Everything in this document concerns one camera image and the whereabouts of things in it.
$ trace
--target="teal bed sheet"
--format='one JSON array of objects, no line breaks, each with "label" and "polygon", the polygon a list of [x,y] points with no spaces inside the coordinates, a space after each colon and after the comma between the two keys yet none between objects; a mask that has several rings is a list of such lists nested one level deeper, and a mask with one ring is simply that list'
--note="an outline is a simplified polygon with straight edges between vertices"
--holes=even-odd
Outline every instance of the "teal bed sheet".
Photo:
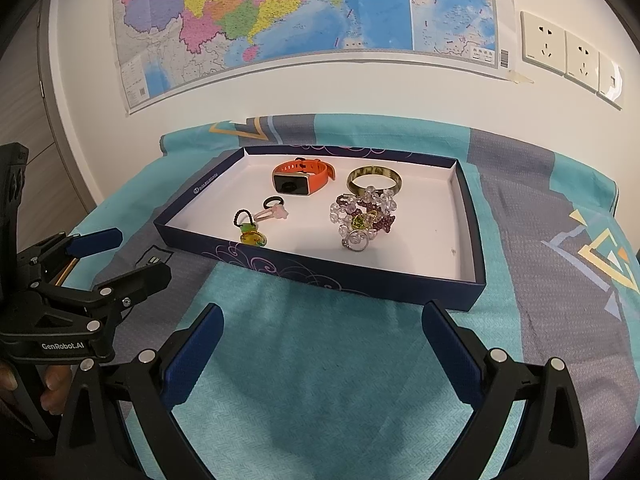
[{"label": "teal bed sheet", "polygon": [[[115,226],[124,242],[81,261],[67,286],[89,288],[150,254],[172,268],[167,290],[118,329],[118,361],[159,348],[206,304],[222,308],[222,339],[189,400],[174,408],[216,478],[424,480],[470,415],[422,334],[420,306],[291,282],[164,245],[155,216],[231,150],[265,143],[457,158],[478,215],[487,286],[469,313],[452,315],[516,360],[567,362],[591,478],[606,475],[640,423],[640,267],[612,216],[615,183],[565,156],[481,130],[308,114],[167,134],[164,156],[77,228]],[[498,473],[521,410],[512,410],[484,478]],[[147,474],[162,478],[134,410],[127,427]]]}]

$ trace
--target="finger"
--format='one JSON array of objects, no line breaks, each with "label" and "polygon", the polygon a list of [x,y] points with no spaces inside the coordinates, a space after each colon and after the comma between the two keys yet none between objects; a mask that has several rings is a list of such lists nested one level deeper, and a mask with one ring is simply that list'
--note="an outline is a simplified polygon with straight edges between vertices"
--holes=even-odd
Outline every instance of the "finger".
[{"label": "finger", "polygon": [[57,390],[46,390],[40,396],[42,409],[51,415],[61,415],[65,410],[66,397],[69,393],[70,384],[64,384]]},{"label": "finger", "polygon": [[68,365],[52,365],[44,372],[47,388],[56,391],[67,384],[71,384],[71,367]]},{"label": "finger", "polygon": [[0,363],[0,388],[4,390],[14,391],[18,387],[18,381],[15,380],[14,373],[6,364]]}]

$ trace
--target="silver ring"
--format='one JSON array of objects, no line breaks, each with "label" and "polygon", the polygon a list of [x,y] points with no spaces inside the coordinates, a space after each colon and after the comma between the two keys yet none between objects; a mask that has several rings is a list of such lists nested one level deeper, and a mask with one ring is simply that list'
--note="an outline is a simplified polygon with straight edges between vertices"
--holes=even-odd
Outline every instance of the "silver ring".
[{"label": "silver ring", "polygon": [[[362,247],[358,247],[364,240],[364,245]],[[355,231],[351,231],[348,235],[346,235],[342,239],[342,244],[351,251],[356,251],[359,253],[360,251],[364,251],[369,245],[369,236],[367,236],[367,232],[363,229],[356,229]]]}]

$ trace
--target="blue ocean on map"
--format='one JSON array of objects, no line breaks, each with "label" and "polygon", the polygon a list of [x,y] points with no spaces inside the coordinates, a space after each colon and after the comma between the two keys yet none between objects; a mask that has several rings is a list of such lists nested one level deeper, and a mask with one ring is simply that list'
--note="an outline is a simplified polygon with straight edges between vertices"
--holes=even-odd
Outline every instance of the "blue ocean on map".
[{"label": "blue ocean on map", "polygon": [[171,89],[169,78],[157,61],[145,65],[146,86],[149,90],[149,97],[159,96]]},{"label": "blue ocean on map", "polygon": [[455,57],[475,45],[495,50],[494,7],[493,0],[418,0],[414,50]]},{"label": "blue ocean on map", "polygon": [[[254,62],[340,50],[352,38],[363,48],[411,50],[409,0],[343,0],[339,7],[328,0],[308,0],[255,36],[260,50]],[[242,53],[249,46],[246,38],[235,40],[225,56],[226,65],[245,64]]]}]

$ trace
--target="map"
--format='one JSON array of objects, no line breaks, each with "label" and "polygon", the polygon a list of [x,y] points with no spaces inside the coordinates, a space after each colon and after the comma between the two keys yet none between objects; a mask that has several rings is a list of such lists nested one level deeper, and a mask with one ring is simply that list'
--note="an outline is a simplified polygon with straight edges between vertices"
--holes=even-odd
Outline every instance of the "map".
[{"label": "map", "polygon": [[325,52],[419,53],[497,69],[495,7],[495,0],[113,0],[114,42],[131,109],[231,69]]}]

